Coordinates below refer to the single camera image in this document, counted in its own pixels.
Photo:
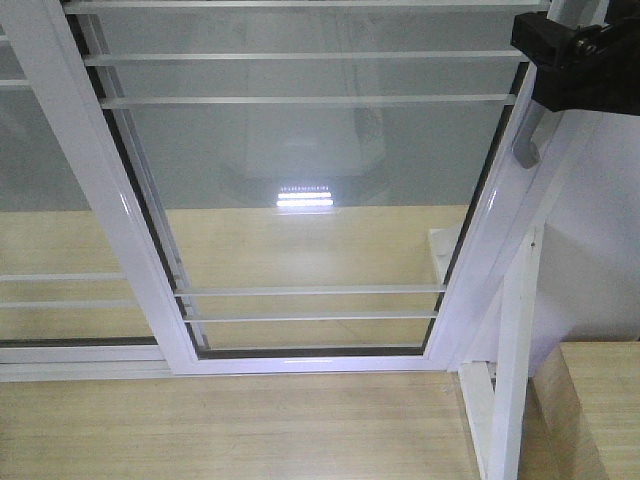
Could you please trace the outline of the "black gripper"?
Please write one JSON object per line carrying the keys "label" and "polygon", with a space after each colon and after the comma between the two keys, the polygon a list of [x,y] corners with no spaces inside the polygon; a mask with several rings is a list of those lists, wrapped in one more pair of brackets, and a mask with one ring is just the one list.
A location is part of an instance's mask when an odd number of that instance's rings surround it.
{"label": "black gripper", "polygon": [[571,29],[536,13],[514,19],[511,45],[536,66],[532,99],[552,112],[639,112],[639,17]]}

